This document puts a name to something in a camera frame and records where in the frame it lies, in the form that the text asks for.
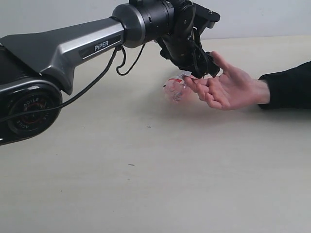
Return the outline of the person's open hand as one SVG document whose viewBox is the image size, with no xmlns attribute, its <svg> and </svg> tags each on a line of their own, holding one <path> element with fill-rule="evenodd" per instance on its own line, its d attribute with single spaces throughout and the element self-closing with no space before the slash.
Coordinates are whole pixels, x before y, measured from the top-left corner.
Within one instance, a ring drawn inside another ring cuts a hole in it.
<svg viewBox="0 0 311 233">
<path fill-rule="evenodd" d="M 230 111 L 255 104 L 268 104 L 270 90 L 267 82 L 255 80 L 244 70 L 227 62 L 216 51 L 211 52 L 214 63 L 223 72 L 208 79 L 184 78 L 186 85 L 211 108 Z"/>
</svg>

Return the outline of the black sleeved forearm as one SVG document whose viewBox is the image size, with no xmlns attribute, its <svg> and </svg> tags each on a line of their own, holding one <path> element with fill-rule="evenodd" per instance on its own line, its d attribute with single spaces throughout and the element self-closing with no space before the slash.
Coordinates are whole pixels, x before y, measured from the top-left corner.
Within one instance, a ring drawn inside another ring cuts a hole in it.
<svg viewBox="0 0 311 233">
<path fill-rule="evenodd" d="M 268 85 L 270 100 L 259 104 L 263 110 L 311 108 L 311 63 L 303 63 L 286 71 L 262 75 Z"/>
</svg>

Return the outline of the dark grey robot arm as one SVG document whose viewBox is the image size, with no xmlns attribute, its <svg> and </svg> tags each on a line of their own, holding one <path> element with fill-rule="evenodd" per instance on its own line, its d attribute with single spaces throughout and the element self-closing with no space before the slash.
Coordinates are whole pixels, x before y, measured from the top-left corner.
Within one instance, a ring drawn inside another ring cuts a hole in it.
<svg viewBox="0 0 311 233">
<path fill-rule="evenodd" d="M 201 34 L 220 15 L 191 0 L 131 0 L 112 15 L 40 33 L 0 40 L 0 143 L 35 137 L 58 118 L 62 93 L 71 95 L 75 68 L 111 50 L 144 48 L 155 41 L 160 55 L 194 77 L 216 76 L 219 67 L 204 51 Z"/>
</svg>

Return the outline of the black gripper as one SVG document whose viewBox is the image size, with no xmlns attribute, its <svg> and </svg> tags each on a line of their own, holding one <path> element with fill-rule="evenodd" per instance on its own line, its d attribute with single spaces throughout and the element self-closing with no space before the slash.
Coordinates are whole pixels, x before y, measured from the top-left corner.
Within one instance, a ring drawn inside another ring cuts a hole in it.
<svg viewBox="0 0 311 233">
<path fill-rule="evenodd" d="M 181 70 L 192 70 L 196 78 L 216 77 L 220 68 L 214 63 L 211 52 L 194 52 L 192 30 L 195 6 L 182 4 L 174 8 L 173 26 L 155 41 L 161 47 L 160 55 Z"/>
</svg>

